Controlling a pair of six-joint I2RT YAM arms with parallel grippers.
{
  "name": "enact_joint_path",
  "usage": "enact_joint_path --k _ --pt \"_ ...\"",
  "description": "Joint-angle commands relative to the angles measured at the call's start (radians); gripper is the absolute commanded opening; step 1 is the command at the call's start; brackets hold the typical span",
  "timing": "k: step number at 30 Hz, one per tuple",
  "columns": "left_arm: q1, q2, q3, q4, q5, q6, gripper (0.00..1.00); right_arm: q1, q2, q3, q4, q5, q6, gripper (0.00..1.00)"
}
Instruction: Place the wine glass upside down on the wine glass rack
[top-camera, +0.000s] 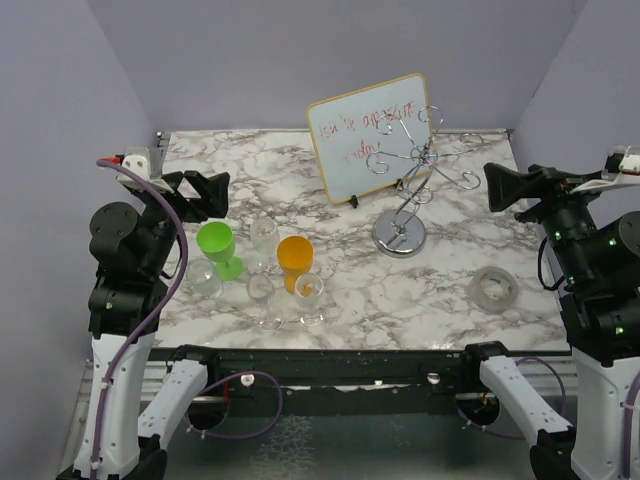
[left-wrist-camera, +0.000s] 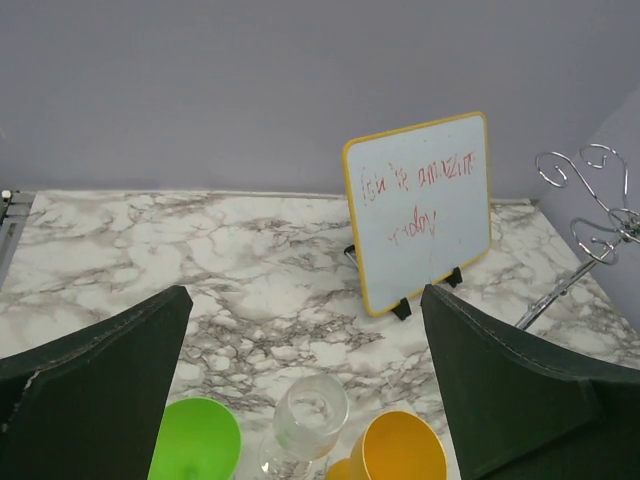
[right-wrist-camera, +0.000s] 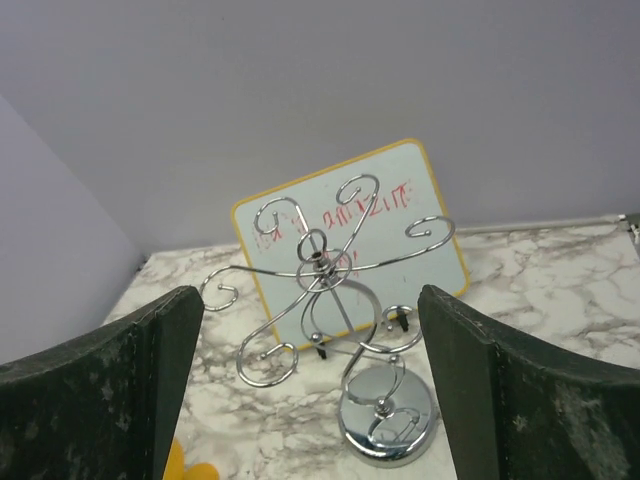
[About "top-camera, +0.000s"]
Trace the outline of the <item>clear wine glass back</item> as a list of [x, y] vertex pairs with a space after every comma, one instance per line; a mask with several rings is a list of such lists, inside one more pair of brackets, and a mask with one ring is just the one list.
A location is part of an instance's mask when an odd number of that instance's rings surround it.
[[251, 224], [250, 239], [255, 252], [249, 258], [249, 273], [273, 273], [277, 266], [276, 250], [280, 243], [280, 234], [274, 220], [266, 216], [257, 218]]

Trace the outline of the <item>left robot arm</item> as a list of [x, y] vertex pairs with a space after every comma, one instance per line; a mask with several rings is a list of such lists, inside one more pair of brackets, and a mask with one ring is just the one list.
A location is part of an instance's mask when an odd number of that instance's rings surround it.
[[207, 360], [181, 360], [147, 406], [142, 387], [160, 313], [186, 273], [173, 283], [163, 271], [172, 248], [188, 258], [184, 226], [223, 219], [230, 176], [197, 171], [166, 174], [168, 188], [133, 188], [143, 211], [125, 202], [100, 207], [90, 221], [89, 250], [97, 260], [88, 300], [93, 378], [83, 438], [61, 479], [161, 479], [167, 447], [195, 396], [214, 392], [221, 371]]

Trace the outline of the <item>orange plastic wine glass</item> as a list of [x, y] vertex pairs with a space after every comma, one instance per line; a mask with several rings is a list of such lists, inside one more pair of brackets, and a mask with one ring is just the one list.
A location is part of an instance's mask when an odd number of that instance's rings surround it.
[[313, 246], [303, 236], [289, 236], [279, 243], [276, 254], [284, 274], [284, 287], [289, 294], [293, 294], [297, 279], [311, 270]]

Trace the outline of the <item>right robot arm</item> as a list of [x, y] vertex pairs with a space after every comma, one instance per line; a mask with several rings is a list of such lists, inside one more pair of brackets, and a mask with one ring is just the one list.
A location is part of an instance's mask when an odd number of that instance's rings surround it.
[[639, 215], [597, 227], [588, 206], [603, 191], [636, 186], [639, 164], [611, 155], [603, 170], [527, 173], [484, 167], [489, 207], [529, 199], [517, 215], [537, 223], [563, 272], [561, 318], [577, 375], [577, 417], [557, 414], [496, 346], [459, 367], [469, 390], [488, 388], [518, 425], [539, 479], [635, 479], [639, 475]]

